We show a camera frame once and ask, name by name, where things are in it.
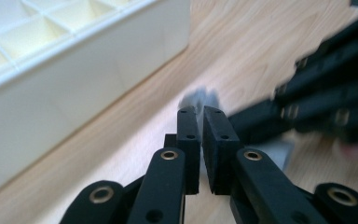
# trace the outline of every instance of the white storage organizer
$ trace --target white storage organizer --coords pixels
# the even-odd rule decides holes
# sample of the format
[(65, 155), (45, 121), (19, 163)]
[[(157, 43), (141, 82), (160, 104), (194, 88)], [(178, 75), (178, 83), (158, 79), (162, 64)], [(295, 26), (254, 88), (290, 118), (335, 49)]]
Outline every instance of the white storage organizer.
[(0, 0), (0, 187), (184, 49), (189, 0)]

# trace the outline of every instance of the light wood surface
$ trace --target light wood surface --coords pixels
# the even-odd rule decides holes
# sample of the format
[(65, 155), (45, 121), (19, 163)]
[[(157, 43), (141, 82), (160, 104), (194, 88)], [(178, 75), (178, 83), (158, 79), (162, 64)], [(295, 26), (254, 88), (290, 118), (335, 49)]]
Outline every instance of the light wood surface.
[[(194, 0), (188, 48), (0, 189), (0, 223), (58, 223), (88, 184), (127, 185), (143, 175), (165, 133), (175, 133), (181, 98), (216, 90), (227, 114), (271, 95), (295, 60), (358, 18), (349, 0)], [(358, 190), (358, 161), (334, 141), (295, 135), (286, 171), (301, 188), (323, 182)], [(186, 223), (235, 223), (228, 197), (213, 196), (204, 169), (200, 194), (186, 197)]]

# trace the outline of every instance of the wood grain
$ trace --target wood grain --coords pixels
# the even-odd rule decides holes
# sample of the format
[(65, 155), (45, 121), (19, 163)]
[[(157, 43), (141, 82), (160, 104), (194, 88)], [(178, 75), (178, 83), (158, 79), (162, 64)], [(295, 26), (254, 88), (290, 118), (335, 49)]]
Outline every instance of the wood grain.
[[(358, 18), (342, 0), (194, 0), (188, 48), (0, 189), (0, 223), (58, 223), (88, 184), (129, 184), (143, 175), (176, 110), (199, 87), (219, 94), (232, 113), (294, 73), (294, 62)], [(313, 191), (334, 181), (358, 190), (358, 162), (345, 161), (334, 141), (290, 134), (296, 148), (287, 175)], [(200, 194), (186, 197), (186, 223), (235, 223), (228, 197), (213, 196), (204, 168)]]

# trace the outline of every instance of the wooden table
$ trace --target wooden table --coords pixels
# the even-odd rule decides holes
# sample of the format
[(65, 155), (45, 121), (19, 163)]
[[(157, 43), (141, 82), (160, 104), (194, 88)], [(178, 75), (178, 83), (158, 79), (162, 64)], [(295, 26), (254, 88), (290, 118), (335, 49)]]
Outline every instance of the wooden table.
[[(186, 93), (215, 90), (230, 114), (271, 95), (296, 59), (356, 18), (349, 0), (194, 0), (188, 48), (1, 188), (0, 223), (58, 223), (88, 184), (129, 184), (145, 173), (164, 134), (175, 133)], [(293, 138), (286, 173), (295, 184), (313, 191), (334, 181), (358, 190), (358, 161), (337, 155), (332, 139)], [(210, 193), (204, 172), (200, 194), (186, 197), (186, 223), (235, 223), (228, 197)]]

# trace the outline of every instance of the white plastic tray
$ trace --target white plastic tray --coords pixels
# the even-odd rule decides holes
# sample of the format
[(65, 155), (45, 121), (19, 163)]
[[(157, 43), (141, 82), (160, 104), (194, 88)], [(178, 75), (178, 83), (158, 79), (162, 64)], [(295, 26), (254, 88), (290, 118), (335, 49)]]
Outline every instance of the white plastic tray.
[(0, 187), (188, 36), (189, 0), (0, 0)]

